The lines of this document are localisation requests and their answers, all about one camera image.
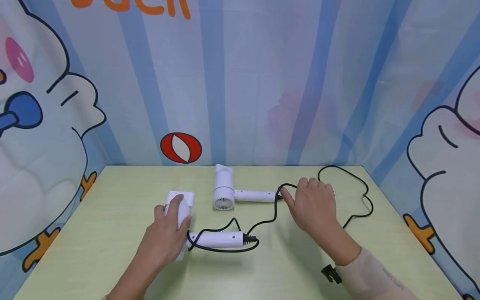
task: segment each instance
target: table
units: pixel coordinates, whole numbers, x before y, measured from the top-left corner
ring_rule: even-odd
[[[212,208],[215,167],[107,166],[53,242],[15,300],[101,299],[115,285],[135,254],[153,208],[168,191],[195,192],[192,231],[220,228],[235,216],[244,230],[273,216],[273,205],[236,203],[232,211]],[[316,177],[320,167],[233,167],[235,188],[274,191],[281,183]],[[375,211],[355,219],[348,232],[368,248],[420,299],[461,299],[402,218],[363,167],[346,167],[364,179]],[[337,216],[368,211],[364,186],[341,170],[329,168],[321,179],[331,183]],[[168,266],[149,288],[146,299],[350,299],[341,285],[320,273],[332,261],[300,231],[285,203],[275,223],[253,233],[260,245],[246,253],[194,249]]]

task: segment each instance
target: power cord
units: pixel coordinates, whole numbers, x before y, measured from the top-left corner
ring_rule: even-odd
[[[362,195],[362,197],[365,197],[369,202],[370,202],[370,206],[371,206],[371,210],[367,213],[367,214],[364,214],[364,215],[351,215],[348,220],[346,221],[346,223],[343,225],[343,228],[347,227],[347,225],[350,223],[350,221],[353,219],[353,218],[364,218],[364,217],[368,217],[370,216],[372,213],[373,213],[373,202],[371,201],[371,199],[367,196],[368,194],[368,191],[369,191],[369,187],[368,187],[368,184],[363,181],[360,177],[352,174],[351,172],[339,167],[339,166],[335,166],[335,165],[329,165],[329,166],[325,166],[323,168],[321,168],[319,171],[318,171],[318,174],[317,174],[317,179],[318,181],[321,181],[320,180],[320,173],[325,170],[326,168],[337,168],[337,169],[340,169],[342,171],[344,171],[345,173],[355,177],[356,179],[358,179],[359,181],[361,181],[361,183],[363,183],[363,185],[366,187],[366,192]],[[196,236],[196,238],[194,240],[192,240],[190,238],[190,231],[187,232],[187,239],[188,241],[190,242],[191,246],[188,248],[188,251],[192,251],[193,248],[198,248],[198,249],[203,249],[203,250],[207,250],[207,251],[212,251],[212,252],[221,252],[221,253],[241,253],[241,252],[247,252],[247,251],[251,251],[255,248],[258,247],[258,245],[260,244],[260,241],[258,240],[257,237],[255,236],[251,236],[250,233],[252,232],[252,230],[254,230],[257,226],[261,225],[261,224],[266,224],[266,223],[273,223],[275,222],[276,220],[276,216],[277,216],[277,202],[278,200],[282,200],[282,196],[280,195],[280,190],[284,187],[284,186],[289,186],[289,187],[292,187],[292,188],[297,188],[296,185],[294,184],[290,184],[290,183],[283,183],[281,184],[276,193],[275,193],[275,201],[274,201],[274,215],[273,215],[273,218],[270,219],[270,220],[265,220],[265,221],[260,221],[256,224],[254,224],[250,230],[248,230],[248,232],[245,234],[243,234],[243,244],[246,245],[246,244],[250,244],[252,242],[255,242],[255,244],[249,248],[246,248],[246,249],[235,249],[235,250],[225,250],[225,249],[215,249],[215,248],[210,248],[210,247],[204,247],[204,246],[201,246],[201,245],[198,245],[197,244],[197,241],[198,239],[200,238],[200,236],[204,233],[204,232],[219,232],[219,231],[223,231],[225,229],[227,229],[228,227],[230,227],[230,225],[235,222],[235,224],[237,225],[237,228],[239,231],[242,231],[241,228],[240,228],[240,224],[238,223],[237,219],[236,218],[232,218],[230,220],[230,222],[225,225],[224,227],[222,228],[219,228],[219,229],[209,229],[209,228],[205,228],[205,229],[202,229],[198,235]],[[337,283],[340,283],[338,282],[337,278],[335,278],[335,274],[331,274],[331,271],[329,272],[330,274],[325,274],[325,276],[327,276],[328,280],[330,280],[331,282],[333,281],[333,279],[337,282]]]

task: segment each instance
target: cartoon duck foot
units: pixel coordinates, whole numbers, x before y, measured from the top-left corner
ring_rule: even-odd
[[[435,248],[433,247],[430,239],[434,236],[435,232],[430,225],[420,227],[417,222],[409,214],[404,214],[403,219],[407,223],[408,228],[413,232],[415,237],[419,240],[425,250],[432,255],[435,253]]]
[[[83,191],[82,195],[80,196],[80,201],[82,201],[85,198],[88,191],[90,190],[90,188],[94,184],[95,180],[96,180],[96,172],[92,172],[92,174],[90,174],[90,176],[88,176],[88,179],[85,178],[85,176],[83,176],[82,182],[80,183],[80,185],[82,186],[84,191]]]
[[[52,233],[49,234],[47,231],[44,231],[35,238],[36,248],[27,255],[22,264],[24,272],[28,272],[35,263],[40,261],[59,233],[60,227],[57,227]]]

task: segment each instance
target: hair dryer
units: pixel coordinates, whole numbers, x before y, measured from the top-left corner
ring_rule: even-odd
[[[213,207],[217,210],[230,210],[237,201],[275,202],[274,192],[245,191],[233,189],[233,169],[221,164],[215,165],[215,186]]]
[[[171,200],[179,194],[183,194],[183,200],[179,205],[178,212],[178,228],[180,228],[183,220],[192,214],[193,202],[195,194],[192,192],[168,192],[167,202],[165,203],[164,214],[167,215]],[[200,237],[198,233],[189,232],[189,239],[185,237],[185,243],[178,255],[176,262],[183,259],[185,248],[190,248],[192,243],[189,240],[195,241],[198,238],[195,246],[197,248],[243,248],[243,245],[251,243],[256,240],[255,237],[247,236],[242,231],[219,231],[219,232],[203,232]]]

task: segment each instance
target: blue stripe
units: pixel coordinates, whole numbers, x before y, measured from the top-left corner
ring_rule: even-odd
[[[70,58],[70,70],[71,72],[78,73],[88,77],[85,72],[85,68],[83,67],[80,58],[75,51],[75,47],[73,46],[72,41],[70,40],[70,36],[67,32],[67,29],[63,25],[63,22],[60,18],[60,15],[57,11],[57,8],[53,4],[52,0],[43,0],[43,1],[29,1],[28,7],[30,12],[44,20],[48,25],[50,25],[55,32],[61,37],[65,47],[68,51],[68,56]],[[100,105],[101,99],[98,99],[97,107],[102,109]],[[113,165],[126,165],[125,158],[120,150],[120,147],[113,135],[113,131],[107,121],[98,126],[94,129],[98,135],[100,136],[100,140],[102,141],[103,147],[105,148],[108,157],[110,159],[111,164]]]
[[[328,54],[339,8],[340,1],[322,1],[310,73],[288,147],[286,160],[288,166],[300,164],[303,149],[312,130],[313,120],[322,97]]]
[[[370,69],[370,74],[368,75],[367,82],[363,89],[363,92],[360,96],[360,99],[353,110],[350,119],[348,120],[345,131],[343,132],[342,143],[338,154],[333,162],[334,165],[345,165],[348,162],[350,157],[350,151],[352,149],[351,144],[345,143],[344,141],[348,138],[349,142],[355,144],[360,133],[365,126],[365,140],[366,144],[370,145],[373,135],[373,125],[372,118],[367,123],[367,118],[370,110],[376,110],[372,106],[373,93],[377,85],[378,78],[380,73],[384,68],[385,62],[387,60],[388,54],[392,49],[392,45],[395,41],[395,38],[398,34],[400,25],[405,18],[408,7],[410,6],[411,0],[396,0],[390,10],[390,15],[385,23],[385,28],[380,37],[378,43],[377,51],[375,53],[375,58],[373,59],[372,68]]]
[[[199,5],[212,165],[225,165],[227,161],[227,138],[225,129],[223,1],[202,0]]]
[[[382,184],[388,172],[390,172],[401,156],[406,153],[408,142],[414,135],[420,133],[425,117],[434,108],[441,105],[460,83],[460,80],[468,75],[467,72],[472,68],[472,64],[475,63],[480,55],[478,32],[480,32],[480,13],[477,14],[452,57],[438,76],[437,81],[444,83],[441,91],[437,95],[434,95],[433,91],[427,94],[419,111],[410,120],[385,158],[373,170],[372,178],[377,185]]]
[[[163,108],[162,96],[156,78],[142,13],[138,9],[130,9],[127,12],[119,12],[118,17],[148,119],[150,120],[158,155],[162,165],[176,166],[177,163],[168,159],[160,150],[162,138],[169,134],[170,131],[168,130],[167,118]]]

